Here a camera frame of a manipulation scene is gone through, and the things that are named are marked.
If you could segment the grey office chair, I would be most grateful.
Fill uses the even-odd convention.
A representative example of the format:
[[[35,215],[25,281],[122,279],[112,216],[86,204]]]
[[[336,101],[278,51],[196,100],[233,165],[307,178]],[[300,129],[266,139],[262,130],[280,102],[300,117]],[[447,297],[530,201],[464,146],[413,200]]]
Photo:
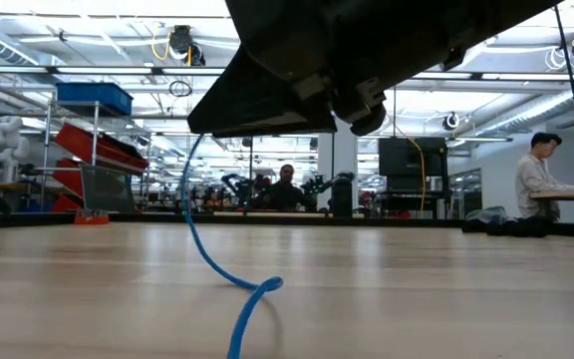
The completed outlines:
[[[109,168],[80,165],[84,209],[135,212],[132,176]]]

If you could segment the black monitor cart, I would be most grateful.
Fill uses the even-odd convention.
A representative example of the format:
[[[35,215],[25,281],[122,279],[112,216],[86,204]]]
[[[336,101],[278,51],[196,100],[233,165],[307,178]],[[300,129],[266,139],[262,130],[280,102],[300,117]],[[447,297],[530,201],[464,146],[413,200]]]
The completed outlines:
[[[452,191],[440,178],[386,177],[375,203],[383,217],[439,219],[447,214]]]

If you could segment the small red object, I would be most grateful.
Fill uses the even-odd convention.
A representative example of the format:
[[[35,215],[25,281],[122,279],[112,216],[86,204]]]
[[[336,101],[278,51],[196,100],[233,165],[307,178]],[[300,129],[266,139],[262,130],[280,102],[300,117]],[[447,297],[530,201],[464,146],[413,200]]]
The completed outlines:
[[[104,225],[109,223],[108,213],[100,209],[78,209],[74,218],[76,225]]]

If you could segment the blue plastic bin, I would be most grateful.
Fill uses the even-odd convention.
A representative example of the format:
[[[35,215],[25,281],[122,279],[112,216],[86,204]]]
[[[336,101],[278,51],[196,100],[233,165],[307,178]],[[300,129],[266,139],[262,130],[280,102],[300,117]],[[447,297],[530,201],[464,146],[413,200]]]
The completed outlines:
[[[114,83],[62,82],[56,85],[57,103],[77,115],[93,117],[99,104],[100,117],[129,117],[133,97]]]

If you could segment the black monitor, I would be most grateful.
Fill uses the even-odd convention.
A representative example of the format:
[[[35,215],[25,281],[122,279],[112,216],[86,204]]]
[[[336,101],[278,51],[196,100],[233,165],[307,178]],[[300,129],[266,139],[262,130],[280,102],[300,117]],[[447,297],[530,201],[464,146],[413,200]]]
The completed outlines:
[[[444,138],[378,139],[381,176],[443,177],[447,175],[447,146]]]

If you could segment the red storage bin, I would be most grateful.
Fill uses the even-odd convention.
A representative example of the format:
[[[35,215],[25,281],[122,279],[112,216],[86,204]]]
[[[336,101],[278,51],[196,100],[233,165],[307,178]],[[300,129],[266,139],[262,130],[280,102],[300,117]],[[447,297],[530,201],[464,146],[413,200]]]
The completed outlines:
[[[83,196],[83,182],[80,162],[62,158],[56,162],[57,171],[53,178],[79,197]]]
[[[82,200],[74,194],[61,193],[55,201],[52,212],[72,212],[83,207]]]
[[[94,134],[70,124],[56,135],[55,142],[90,165],[93,151],[96,151],[95,165],[122,171],[134,176],[141,176],[148,168],[144,159],[135,147],[122,143],[107,134]]]

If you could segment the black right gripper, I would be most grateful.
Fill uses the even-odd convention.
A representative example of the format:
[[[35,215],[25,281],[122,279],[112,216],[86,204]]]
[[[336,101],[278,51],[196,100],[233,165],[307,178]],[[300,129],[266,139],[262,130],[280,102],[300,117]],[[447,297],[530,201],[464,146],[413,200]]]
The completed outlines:
[[[385,91],[559,0],[226,0],[240,39],[187,116],[217,138],[335,133],[383,122]]]

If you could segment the wooden side table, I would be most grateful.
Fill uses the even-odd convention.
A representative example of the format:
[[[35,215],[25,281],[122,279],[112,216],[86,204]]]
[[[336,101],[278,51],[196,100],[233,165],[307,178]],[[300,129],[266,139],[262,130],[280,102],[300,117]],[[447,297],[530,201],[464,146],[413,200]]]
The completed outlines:
[[[536,200],[574,200],[574,189],[561,191],[541,191],[531,195]]]

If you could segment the white column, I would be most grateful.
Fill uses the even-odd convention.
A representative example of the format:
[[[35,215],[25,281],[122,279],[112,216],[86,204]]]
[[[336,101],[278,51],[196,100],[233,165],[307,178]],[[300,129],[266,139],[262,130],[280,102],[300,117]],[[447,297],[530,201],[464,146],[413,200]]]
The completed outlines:
[[[351,126],[336,120],[337,131],[318,135],[317,172],[325,180],[337,173],[355,174],[352,184],[353,208],[358,207],[358,138],[351,132]]]

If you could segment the metal shelf rack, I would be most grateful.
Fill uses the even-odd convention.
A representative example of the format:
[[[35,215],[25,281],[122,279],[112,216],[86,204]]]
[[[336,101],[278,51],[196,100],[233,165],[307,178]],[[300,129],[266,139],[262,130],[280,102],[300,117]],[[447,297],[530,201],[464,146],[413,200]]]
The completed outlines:
[[[74,114],[62,107],[60,107],[56,102],[49,106],[49,109],[45,118],[44,125],[44,140],[43,140],[43,163],[38,171],[43,176],[41,183],[41,190],[46,191],[48,189],[47,180],[54,180],[60,187],[58,189],[58,194],[74,194],[65,188],[60,182],[53,178],[53,171],[57,171],[56,162],[62,158],[78,161],[81,165],[87,165],[78,157],[74,156],[55,142],[56,135],[64,127],[65,124],[70,124],[72,126],[78,127],[80,129],[86,130],[94,134],[96,139],[97,134],[107,134],[116,140],[132,145],[140,153],[139,149],[128,142],[119,139],[120,135],[127,135],[130,140],[134,140],[137,135],[133,133],[133,124],[131,117],[100,117],[99,116],[99,104],[96,104],[96,112],[93,117],[85,117],[81,115]],[[96,151],[93,151],[93,160],[90,166],[95,166],[96,161]],[[148,168],[141,176],[132,176],[132,190],[133,190],[133,179],[141,180],[145,175],[149,173],[149,163]]]

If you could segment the black workstation frame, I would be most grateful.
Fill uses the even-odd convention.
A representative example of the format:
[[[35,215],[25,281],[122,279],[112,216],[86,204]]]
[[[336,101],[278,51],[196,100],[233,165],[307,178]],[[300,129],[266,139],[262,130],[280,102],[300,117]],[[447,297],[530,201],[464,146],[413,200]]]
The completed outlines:
[[[281,167],[291,165],[294,168],[292,183],[301,189],[303,183],[318,175],[318,135],[264,136],[245,139],[244,143],[247,145],[249,176],[252,179],[256,175],[263,175],[269,178],[271,186],[278,182]],[[311,195],[317,200],[317,207],[314,210],[306,210],[301,205],[298,205],[296,210],[326,211],[328,206],[320,201],[320,196],[329,194],[330,191],[331,188],[323,193]]]

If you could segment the person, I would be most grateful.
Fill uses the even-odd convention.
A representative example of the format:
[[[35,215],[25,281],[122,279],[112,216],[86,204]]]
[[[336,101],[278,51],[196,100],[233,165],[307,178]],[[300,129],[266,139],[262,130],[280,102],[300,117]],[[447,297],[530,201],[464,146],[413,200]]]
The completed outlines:
[[[278,211],[295,211],[298,205],[306,210],[314,210],[317,200],[306,195],[292,183],[294,168],[284,165],[280,169],[278,182],[272,184],[263,197],[260,198],[260,207]]]
[[[548,170],[547,160],[554,154],[562,139],[551,133],[536,133],[530,151],[517,163],[515,193],[521,216],[547,216],[554,221],[561,217],[557,201],[542,202],[532,195],[544,191],[569,191],[574,185],[558,181]]]

